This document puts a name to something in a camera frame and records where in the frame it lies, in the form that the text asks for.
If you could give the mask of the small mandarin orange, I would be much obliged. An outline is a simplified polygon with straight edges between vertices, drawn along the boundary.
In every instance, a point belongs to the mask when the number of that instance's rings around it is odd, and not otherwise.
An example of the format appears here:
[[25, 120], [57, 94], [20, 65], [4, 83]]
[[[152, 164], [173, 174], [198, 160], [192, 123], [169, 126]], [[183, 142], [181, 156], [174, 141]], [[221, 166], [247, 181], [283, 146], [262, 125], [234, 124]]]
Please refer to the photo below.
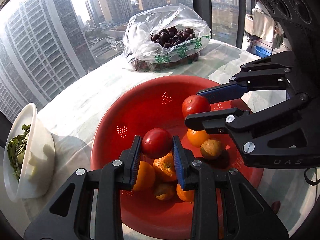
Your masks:
[[192, 203], [194, 201], [194, 194], [195, 194], [194, 190], [184, 191], [181, 188], [181, 185], [177, 184], [176, 192], [177, 192], [177, 195], [180, 198], [180, 200], [182, 200], [184, 202], [190, 202], [190, 203]]

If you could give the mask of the brown longan fruit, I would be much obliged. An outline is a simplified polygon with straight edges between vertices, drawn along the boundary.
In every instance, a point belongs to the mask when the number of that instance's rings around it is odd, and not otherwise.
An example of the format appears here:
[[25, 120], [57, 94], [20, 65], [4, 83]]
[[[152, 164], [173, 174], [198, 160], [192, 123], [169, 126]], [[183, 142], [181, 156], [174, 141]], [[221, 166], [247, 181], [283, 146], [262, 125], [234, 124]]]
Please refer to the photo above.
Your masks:
[[201, 155], [208, 160], [214, 160], [218, 158], [224, 149], [223, 143], [215, 139], [208, 139], [200, 146]]

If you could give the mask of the brown longan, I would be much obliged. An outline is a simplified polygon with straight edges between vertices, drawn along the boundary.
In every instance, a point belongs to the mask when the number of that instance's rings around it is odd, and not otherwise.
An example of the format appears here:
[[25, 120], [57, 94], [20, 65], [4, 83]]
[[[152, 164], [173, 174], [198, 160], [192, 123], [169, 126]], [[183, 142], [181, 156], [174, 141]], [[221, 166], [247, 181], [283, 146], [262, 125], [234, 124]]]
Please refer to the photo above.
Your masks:
[[175, 186], [172, 184], [159, 184], [154, 190], [154, 195], [158, 200], [170, 200], [175, 196]]

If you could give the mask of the large yellow orange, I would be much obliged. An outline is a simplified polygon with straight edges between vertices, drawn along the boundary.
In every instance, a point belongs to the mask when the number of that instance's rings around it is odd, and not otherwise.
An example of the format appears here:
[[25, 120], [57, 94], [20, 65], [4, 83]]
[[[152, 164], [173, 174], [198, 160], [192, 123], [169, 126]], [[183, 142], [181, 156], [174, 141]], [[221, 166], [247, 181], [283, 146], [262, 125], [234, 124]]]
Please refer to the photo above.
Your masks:
[[210, 135], [206, 131], [188, 129], [187, 138], [193, 146], [200, 147], [206, 140], [210, 139]]

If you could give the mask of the small red tomato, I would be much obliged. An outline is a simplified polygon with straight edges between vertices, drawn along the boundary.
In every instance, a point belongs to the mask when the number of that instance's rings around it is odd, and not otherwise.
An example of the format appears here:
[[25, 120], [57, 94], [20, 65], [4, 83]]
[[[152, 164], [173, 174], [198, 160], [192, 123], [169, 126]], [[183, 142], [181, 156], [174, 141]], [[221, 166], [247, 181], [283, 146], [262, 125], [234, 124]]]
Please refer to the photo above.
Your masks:
[[149, 130], [142, 140], [142, 153], [150, 159], [158, 159], [167, 155], [172, 147], [171, 134], [162, 128]]

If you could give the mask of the blue plastic basin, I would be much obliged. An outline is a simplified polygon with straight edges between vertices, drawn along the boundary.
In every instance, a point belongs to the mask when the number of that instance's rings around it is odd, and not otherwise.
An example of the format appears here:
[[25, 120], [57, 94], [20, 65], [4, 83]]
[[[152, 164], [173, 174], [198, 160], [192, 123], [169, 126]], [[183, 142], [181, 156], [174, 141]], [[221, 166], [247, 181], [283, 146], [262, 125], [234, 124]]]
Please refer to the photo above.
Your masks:
[[265, 58], [265, 57], [271, 56], [272, 51], [261, 46], [255, 46], [255, 54], [260, 58]]

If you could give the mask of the white plastic bowl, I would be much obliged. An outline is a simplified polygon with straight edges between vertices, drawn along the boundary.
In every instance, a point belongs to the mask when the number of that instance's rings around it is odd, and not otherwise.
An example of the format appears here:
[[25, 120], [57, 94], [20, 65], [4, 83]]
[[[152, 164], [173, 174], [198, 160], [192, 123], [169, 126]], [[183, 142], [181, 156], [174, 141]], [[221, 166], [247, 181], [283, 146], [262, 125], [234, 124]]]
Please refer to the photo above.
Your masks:
[[9, 199], [38, 198], [50, 185], [55, 163], [51, 133], [37, 117], [34, 103], [26, 105], [15, 119], [5, 145], [4, 185]]

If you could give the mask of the checkered tablecloth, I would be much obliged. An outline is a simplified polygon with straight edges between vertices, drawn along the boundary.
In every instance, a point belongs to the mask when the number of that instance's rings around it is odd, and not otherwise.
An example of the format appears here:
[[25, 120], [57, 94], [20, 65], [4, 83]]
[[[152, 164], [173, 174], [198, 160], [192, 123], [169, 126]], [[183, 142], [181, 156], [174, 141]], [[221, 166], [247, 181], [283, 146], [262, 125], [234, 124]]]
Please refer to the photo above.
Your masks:
[[[55, 168], [47, 193], [23, 202], [33, 220], [57, 189], [79, 167], [90, 167], [91, 148], [97, 125], [109, 107], [127, 90], [160, 76], [192, 75], [226, 83], [240, 66], [257, 57], [234, 46], [211, 40], [196, 62], [159, 72], [137, 72], [122, 56], [117, 56], [66, 88], [39, 111], [37, 117], [52, 134]], [[291, 239], [319, 239], [315, 227], [299, 233], [303, 222], [319, 198], [319, 187], [305, 181], [319, 177], [319, 170], [267, 170], [259, 193], [272, 204], [280, 202], [278, 217]]]

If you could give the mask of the plastic bag of cherries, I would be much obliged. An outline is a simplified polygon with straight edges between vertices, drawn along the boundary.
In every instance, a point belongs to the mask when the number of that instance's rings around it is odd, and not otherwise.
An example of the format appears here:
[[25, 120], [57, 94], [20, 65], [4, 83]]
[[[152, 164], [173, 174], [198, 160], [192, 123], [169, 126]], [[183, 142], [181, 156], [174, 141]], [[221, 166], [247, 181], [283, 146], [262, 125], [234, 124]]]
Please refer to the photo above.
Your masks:
[[132, 16], [123, 37], [123, 57], [137, 71], [154, 71], [191, 63], [211, 39], [211, 29], [181, 3]]

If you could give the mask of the red plastic colander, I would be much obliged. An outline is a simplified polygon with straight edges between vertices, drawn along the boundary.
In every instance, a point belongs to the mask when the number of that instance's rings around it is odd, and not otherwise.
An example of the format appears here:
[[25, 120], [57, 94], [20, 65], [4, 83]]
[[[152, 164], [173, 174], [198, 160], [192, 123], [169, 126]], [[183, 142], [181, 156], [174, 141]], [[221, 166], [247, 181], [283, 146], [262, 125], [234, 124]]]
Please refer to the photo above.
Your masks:
[[[93, 141], [91, 169], [103, 168], [131, 147], [134, 137], [154, 128], [180, 137], [184, 148], [199, 157], [200, 150], [187, 138], [182, 103], [215, 82], [196, 76], [156, 78], [122, 95], [102, 117]], [[120, 191], [121, 220], [129, 228], [160, 239], [187, 239], [191, 232], [193, 204], [178, 197], [158, 200], [152, 189]]]

